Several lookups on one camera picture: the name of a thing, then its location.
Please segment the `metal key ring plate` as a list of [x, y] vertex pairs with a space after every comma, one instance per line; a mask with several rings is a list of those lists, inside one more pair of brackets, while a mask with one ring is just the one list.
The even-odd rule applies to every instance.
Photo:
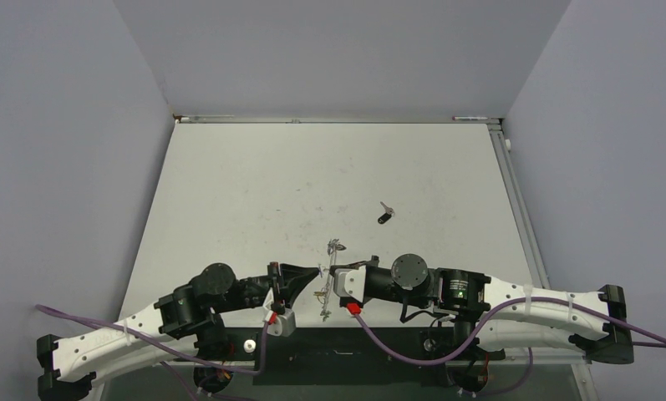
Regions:
[[338, 253], [344, 250], [346, 250], [346, 246], [343, 245], [338, 238], [331, 239], [327, 244], [327, 254], [329, 256], [328, 266], [319, 267], [319, 272], [322, 276], [324, 276], [325, 283], [323, 287], [316, 291], [313, 295], [321, 305], [319, 316], [321, 317], [322, 322], [326, 322], [331, 316], [329, 309], [333, 285], [333, 276], [331, 270], [332, 266], [337, 262]]

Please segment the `black tagged key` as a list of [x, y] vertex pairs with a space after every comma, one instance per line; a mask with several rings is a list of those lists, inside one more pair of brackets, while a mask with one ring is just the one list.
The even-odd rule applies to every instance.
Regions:
[[395, 210], [393, 207], [388, 206], [385, 204], [383, 201], [380, 201], [379, 204], [382, 206], [384, 209], [383, 214], [378, 218], [377, 222], [380, 225], [386, 224], [392, 217], [395, 215]]

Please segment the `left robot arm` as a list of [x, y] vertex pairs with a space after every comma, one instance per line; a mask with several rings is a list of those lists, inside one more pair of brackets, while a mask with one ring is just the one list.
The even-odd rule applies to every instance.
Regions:
[[[39, 305], [40, 312], [91, 330], [71, 338], [49, 334], [37, 340], [36, 357], [43, 369], [38, 396], [82, 400], [98, 382], [173, 359], [260, 376], [266, 367], [268, 338], [292, 334], [296, 328], [292, 305], [318, 276], [316, 267], [272, 262], [266, 274], [239, 279], [230, 266], [217, 262], [118, 322], [76, 317]], [[221, 316], [253, 308], [262, 309], [262, 330], [255, 340], [255, 367], [247, 369], [234, 364], [239, 348]]]

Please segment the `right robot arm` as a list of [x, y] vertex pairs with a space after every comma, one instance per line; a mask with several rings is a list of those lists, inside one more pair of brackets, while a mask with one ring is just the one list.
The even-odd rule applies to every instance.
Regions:
[[582, 353], [592, 362], [630, 364], [633, 340], [623, 289], [605, 285], [596, 292], [560, 292], [516, 284], [451, 268], [432, 268], [415, 254], [392, 266], [368, 261], [333, 265], [328, 279], [342, 306], [360, 309], [372, 300], [413, 306], [449, 317], [452, 350], [470, 358], [506, 348], [557, 348]]

